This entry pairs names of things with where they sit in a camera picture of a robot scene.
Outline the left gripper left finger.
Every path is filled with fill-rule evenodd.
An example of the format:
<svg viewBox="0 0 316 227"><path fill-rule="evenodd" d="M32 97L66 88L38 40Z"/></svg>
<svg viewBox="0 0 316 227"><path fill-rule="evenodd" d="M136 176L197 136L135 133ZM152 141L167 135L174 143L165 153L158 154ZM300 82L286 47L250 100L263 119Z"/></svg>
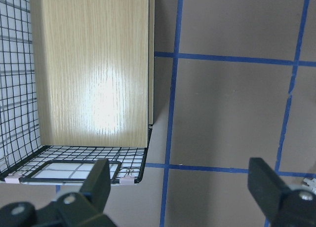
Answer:
<svg viewBox="0 0 316 227"><path fill-rule="evenodd" d="M103 214L111 190L109 161L97 160L79 190L80 209L85 217Z"/></svg>

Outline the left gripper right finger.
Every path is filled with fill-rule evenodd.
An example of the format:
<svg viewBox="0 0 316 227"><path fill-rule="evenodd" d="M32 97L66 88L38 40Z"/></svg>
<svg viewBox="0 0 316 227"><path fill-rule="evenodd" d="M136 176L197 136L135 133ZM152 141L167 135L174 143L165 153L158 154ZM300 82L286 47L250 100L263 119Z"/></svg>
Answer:
<svg viewBox="0 0 316 227"><path fill-rule="evenodd" d="M270 223L276 219L283 199L291 193L289 186L259 157L249 159L247 187Z"/></svg>

